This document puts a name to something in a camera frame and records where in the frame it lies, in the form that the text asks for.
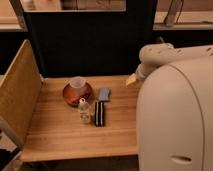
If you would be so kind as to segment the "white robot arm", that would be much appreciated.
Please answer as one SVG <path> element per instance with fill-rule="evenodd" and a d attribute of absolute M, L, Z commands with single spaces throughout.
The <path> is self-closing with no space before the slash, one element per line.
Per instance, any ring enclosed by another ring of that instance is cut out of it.
<path fill-rule="evenodd" d="M 126 81 L 136 106 L 140 171 L 213 171 L 213 45 L 146 45 Z"/>

